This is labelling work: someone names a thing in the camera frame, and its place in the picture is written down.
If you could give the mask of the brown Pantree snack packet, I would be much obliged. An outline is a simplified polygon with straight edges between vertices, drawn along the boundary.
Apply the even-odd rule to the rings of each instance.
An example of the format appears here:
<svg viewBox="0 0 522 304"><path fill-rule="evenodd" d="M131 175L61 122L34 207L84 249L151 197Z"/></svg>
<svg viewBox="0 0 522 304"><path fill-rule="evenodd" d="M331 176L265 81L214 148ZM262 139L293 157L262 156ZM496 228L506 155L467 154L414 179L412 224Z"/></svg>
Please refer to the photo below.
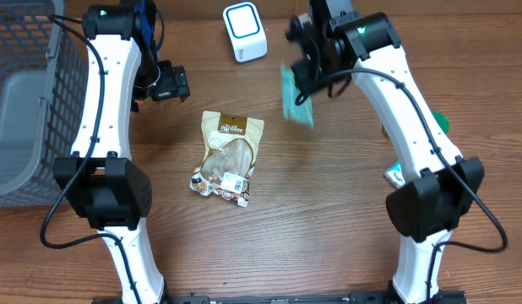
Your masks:
<svg viewBox="0 0 522 304"><path fill-rule="evenodd" d="M201 174L220 183L226 173L250 178L256 164L264 121L217 111L204 111L201 129L205 156Z"/></svg>

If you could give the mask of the green lid spice jar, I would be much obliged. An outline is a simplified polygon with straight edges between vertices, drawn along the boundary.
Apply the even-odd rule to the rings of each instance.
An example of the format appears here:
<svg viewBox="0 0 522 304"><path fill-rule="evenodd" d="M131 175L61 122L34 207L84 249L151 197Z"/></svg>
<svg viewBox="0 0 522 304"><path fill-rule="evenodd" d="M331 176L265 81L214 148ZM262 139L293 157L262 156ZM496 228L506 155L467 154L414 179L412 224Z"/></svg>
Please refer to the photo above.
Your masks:
<svg viewBox="0 0 522 304"><path fill-rule="evenodd" d="M448 118L439 111L433 111L432 115L436 120L438 126L443 130L444 133L448 133L450 129L450 123Z"/></svg>

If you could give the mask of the brown white snack wrapper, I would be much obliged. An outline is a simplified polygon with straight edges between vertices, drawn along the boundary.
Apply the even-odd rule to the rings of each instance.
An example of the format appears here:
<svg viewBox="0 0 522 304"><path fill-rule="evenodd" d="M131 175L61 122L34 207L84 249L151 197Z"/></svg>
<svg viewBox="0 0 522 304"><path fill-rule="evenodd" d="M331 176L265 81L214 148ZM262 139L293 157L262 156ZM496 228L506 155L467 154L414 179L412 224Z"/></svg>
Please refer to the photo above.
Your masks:
<svg viewBox="0 0 522 304"><path fill-rule="evenodd" d="M250 177L249 174L239 176L225 172L223 177L217 181L212 177L206 179L201 174L201 170L197 169L190 178L189 186L202 196L208 197L215 194L239 207L246 208L249 203Z"/></svg>

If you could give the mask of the teal small carton box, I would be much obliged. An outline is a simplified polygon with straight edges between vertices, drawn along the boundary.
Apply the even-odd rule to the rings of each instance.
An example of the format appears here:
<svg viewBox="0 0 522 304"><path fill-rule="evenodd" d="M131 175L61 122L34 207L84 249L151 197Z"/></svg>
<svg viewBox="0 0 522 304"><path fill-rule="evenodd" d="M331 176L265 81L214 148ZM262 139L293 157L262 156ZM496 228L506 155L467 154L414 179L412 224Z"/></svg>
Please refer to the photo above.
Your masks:
<svg viewBox="0 0 522 304"><path fill-rule="evenodd" d="M383 175L396 188L401 188L405 185L405 179L403 177L401 165L399 162L393 164Z"/></svg>

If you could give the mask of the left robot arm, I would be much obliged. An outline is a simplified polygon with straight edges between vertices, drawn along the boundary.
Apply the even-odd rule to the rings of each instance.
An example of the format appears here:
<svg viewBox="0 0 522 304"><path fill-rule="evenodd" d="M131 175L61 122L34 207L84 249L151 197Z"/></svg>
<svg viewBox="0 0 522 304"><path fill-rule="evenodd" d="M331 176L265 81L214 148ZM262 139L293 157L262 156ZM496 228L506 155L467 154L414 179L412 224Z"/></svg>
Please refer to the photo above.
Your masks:
<svg viewBox="0 0 522 304"><path fill-rule="evenodd" d="M152 1L92 5L71 30L87 47L88 78L79 130L70 154L53 162L53 176L80 218L95 234L61 244L103 239L120 279L121 303L167 303L147 229L152 204L149 176L132 161L129 123L138 103L190 96L184 67L160 60L163 20Z"/></svg>

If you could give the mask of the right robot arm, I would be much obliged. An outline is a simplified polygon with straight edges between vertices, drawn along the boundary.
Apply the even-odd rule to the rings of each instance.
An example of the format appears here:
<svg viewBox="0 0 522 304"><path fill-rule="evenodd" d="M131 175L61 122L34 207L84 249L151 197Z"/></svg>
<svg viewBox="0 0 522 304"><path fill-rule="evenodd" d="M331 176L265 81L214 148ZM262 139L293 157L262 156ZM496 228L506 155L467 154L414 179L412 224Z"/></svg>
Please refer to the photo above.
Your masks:
<svg viewBox="0 0 522 304"><path fill-rule="evenodd" d="M301 49L293 64L296 106L335 84L355 84L369 99L398 155L404 183L385 201L400 234L398 266L384 303L462 303L444 291L444 248L476 198L484 177L441 129L408 65L400 36L384 13L359 14L349 1L312 1L292 18L286 38Z"/></svg>

